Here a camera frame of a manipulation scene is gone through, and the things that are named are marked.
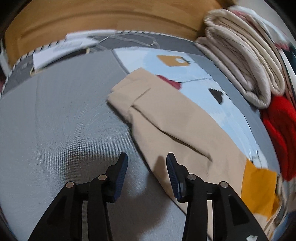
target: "gray fabric surface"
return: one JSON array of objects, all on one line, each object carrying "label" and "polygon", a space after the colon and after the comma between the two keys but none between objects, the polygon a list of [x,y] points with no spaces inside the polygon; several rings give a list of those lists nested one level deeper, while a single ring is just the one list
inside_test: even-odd
[{"label": "gray fabric surface", "polygon": [[260,113],[257,109],[248,103],[235,86],[227,79],[227,77],[217,68],[214,63],[206,57],[190,54],[190,57],[197,62],[212,78],[221,86],[230,100],[245,116],[253,136],[258,143],[260,149],[265,155],[268,168],[280,173],[279,162],[270,137],[260,119]]},{"label": "gray fabric surface", "polygon": [[[127,38],[127,39],[134,39],[141,41],[146,44],[151,44],[152,39],[147,38],[145,36],[151,36],[154,37],[159,44],[161,49],[165,50],[173,50],[173,51],[180,51],[185,53],[192,53],[196,55],[204,56],[204,54],[196,48],[194,43],[178,39],[174,37],[164,36],[164,35],[157,35],[157,34],[141,34],[134,35],[134,34],[126,34],[121,37]],[[114,49],[114,48],[121,48],[121,47],[132,47],[132,46],[140,46],[143,47],[142,44],[131,42],[131,41],[125,41],[125,40],[119,40],[114,38],[108,38],[105,41],[101,43],[101,46],[107,48],[107,49]],[[155,45],[147,46],[151,48],[156,48]],[[92,52],[101,51],[98,47],[92,47]],[[17,87],[20,83],[24,82],[28,78],[30,78],[30,70],[33,68],[33,56],[28,56],[27,58],[20,61],[20,63],[16,66],[15,70],[12,72],[12,75],[9,77],[9,81],[6,84],[6,87],[3,91],[3,95],[5,95],[10,90]]]},{"label": "gray fabric surface", "polygon": [[125,183],[108,205],[114,240],[181,240],[184,213],[106,103],[125,76],[111,51],[93,53],[44,70],[0,101],[0,204],[19,241],[28,239],[67,181],[92,180],[122,151],[129,158]]}]

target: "folded towel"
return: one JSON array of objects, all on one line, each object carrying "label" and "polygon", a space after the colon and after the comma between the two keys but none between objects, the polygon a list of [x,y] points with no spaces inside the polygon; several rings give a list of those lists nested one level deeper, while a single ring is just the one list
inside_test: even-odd
[{"label": "folded towel", "polygon": [[221,69],[250,103],[267,108],[271,93],[282,96],[281,63],[268,43],[240,17],[225,9],[208,12],[205,37],[196,46]]},{"label": "folded towel", "polygon": [[296,177],[296,111],[284,97],[274,96],[270,106],[261,111],[279,160],[283,178]]},{"label": "folded towel", "polygon": [[[242,8],[243,10],[245,10],[245,12],[234,10],[236,9],[235,7]],[[295,73],[291,71],[290,63],[285,56],[286,53],[290,54],[290,52],[285,51],[285,49],[287,48],[289,49],[287,45],[288,41],[283,39],[285,35],[275,26],[274,26],[275,29],[272,32],[273,34],[271,34],[266,24],[262,22],[262,20],[265,20],[265,19],[261,18],[258,15],[256,16],[256,14],[253,13],[254,11],[251,9],[243,8],[239,6],[233,6],[228,9],[234,14],[236,14],[238,17],[240,17],[242,20],[244,20],[247,24],[249,24],[269,44],[270,48],[273,50],[273,52],[275,53],[277,59],[281,64],[282,75],[284,77],[285,84],[286,84],[286,89],[285,89],[286,97],[296,108],[296,101],[295,101],[296,95],[293,89],[293,81],[295,79]]]},{"label": "folded towel", "polygon": [[278,27],[259,16],[254,10],[238,5],[231,6],[228,8],[228,10],[231,12],[237,11],[240,13],[245,13],[249,16],[252,16],[277,46],[286,50],[289,49],[290,41],[288,37]]},{"label": "folded towel", "polygon": [[289,82],[287,82],[287,89],[290,96],[287,96],[288,100],[291,98],[291,103],[296,109],[296,57],[295,57],[295,48],[294,46],[289,47],[289,51],[281,49],[281,56],[285,62],[287,73],[289,75]]}]

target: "fabric fold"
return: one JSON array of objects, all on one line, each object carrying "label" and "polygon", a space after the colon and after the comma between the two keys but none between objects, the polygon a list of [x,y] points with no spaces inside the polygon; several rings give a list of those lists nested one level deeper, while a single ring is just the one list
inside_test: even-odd
[{"label": "fabric fold", "polygon": [[252,10],[247,9],[247,8],[243,8],[242,9],[243,11],[237,11],[237,10],[235,10],[235,6],[234,6],[234,8],[230,7],[229,10],[232,11],[234,14],[236,14],[238,17],[240,17],[242,20],[244,20],[251,27],[253,27],[253,29],[255,31],[257,31],[262,36],[262,38],[268,43],[268,45],[270,46],[272,51],[275,53],[276,58],[278,59],[280,65],[281,65],[282,75],[283,75],[284,80],[285,80],[285,84],[286,84],[285,94],[286,94],[286,97],[294,105],[294,107],[296,107],[296,104],[295,104],[295,99],[296,99],[295,98],[295,92],[294,92],[294,89],[292,89],[292,87],[293,87],[293,85],[292,85],[293,75],[295,75],[295,74],[294,74],[293,71],[292,72],[289,71],[290,63],[289,62],[287,63],[288,60],[285,61],[286,53],[290,54],[290,52],[285,50],[285,49],[288,48],[287,44],[289,43],[289,41],[288,42],[286,41],[286,43],[281,42],[279,40],[279,38],[280,38],[279,36],[284,36],[284,34],[279,29],[277,29],[276,31],[269,31],[267,25],[265,25],[261,21],[263,18],[261,18],[258,15],[254,14],[252,12]]},{"label": "fabric fold", "polygon": [[282,65],[262,36],[246,21],[225,9],[209,11],[204,19],[206,38],[196,46],[258,108],[267,108],[271,94],[282,96]]},{"label": "fabric fold", "polygon": [[274,96],[261,111],[263,123],[276,151],[284,180],[296,177],[296,111],[284,97]]},{"label": "fabric fold", "polygon": [[[249,208],[256,212],[262,228],[267,230],[280,205],[275,194],[277,174],[256,168],[201,107],[142,68],[114,86],[108,102],[131,123],[132,135],[150,169],[185,213],[187,204],[178,203],[173,196],[165,164],[169,152],[205,182],[226,181],[239,196],[244,194],[243,201],[249,202]],[[258,180],[266,185],[258,185]],[[266,194],[265,199],[252,201],[260,197],[258,190]],[[209,234],[213,231],[212,217],[209,213]]]}]

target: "clothing pile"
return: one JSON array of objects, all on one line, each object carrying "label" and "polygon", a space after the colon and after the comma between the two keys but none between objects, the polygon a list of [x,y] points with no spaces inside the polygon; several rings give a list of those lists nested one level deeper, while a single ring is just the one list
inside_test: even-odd
[{"label": "clothing pile", "polygon": [[[187,204],[174,198],[165,168],[169,152],[204,181],[228,182],[272,239],[287,212],[296,210],[296,58],[285,35],[250,9],[212,10],[205,24],[206,37],[195,44],[233,85],[227,78],[214,80],[185,53],[120,48],[114,53],[130,74],[112,88],[108,102],[131,124],[151,171],[185,213]],[[249,118],[229,98],[233,86],[249,108],[261,110],[281,175],[268,166],[271,158],[258,145]],[[211,205],[208,212],[211,236]]]},{"label": "clothing pile", "polygon": [[[228,182],[265,231],[272,236],[283,205],[277,173],[257,168],[218,123],[183,95],[174,82],[139,68],[112,88],[108,102],[131,123],[132,134],[150,169],[166,193],[186,213],[187,203],[174,198],[166,155],[204,181]],[[213,233],[208,205],[208,233]]]},{"label": "clothing pile", "polygon": [[296,49],[276,26],[248,8],[215,9],[204,22],[206,37],[195,44],[261,110],[288,182],[288,210],[295,210]]}]

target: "red pattern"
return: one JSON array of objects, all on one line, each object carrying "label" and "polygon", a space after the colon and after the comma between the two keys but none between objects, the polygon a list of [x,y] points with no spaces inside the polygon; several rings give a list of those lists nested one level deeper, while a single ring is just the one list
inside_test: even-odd
[{"label": "red pattern", "polygon": [[282,96],[273,96],[270,106],[261,110],[279,160],[283,178],[290,181],[296,176],[296,111]]},{"label": "red pattern", "polygon": [[165,82],[169,83],[171,86],[175,87],[177,90],[181,89],[181,83],[179,82],[175,82],[173,80],[169,80],[166,77],[157,74],[156,76],[158,76],[159,78],[161,78],[162,80],[164,80]]}]

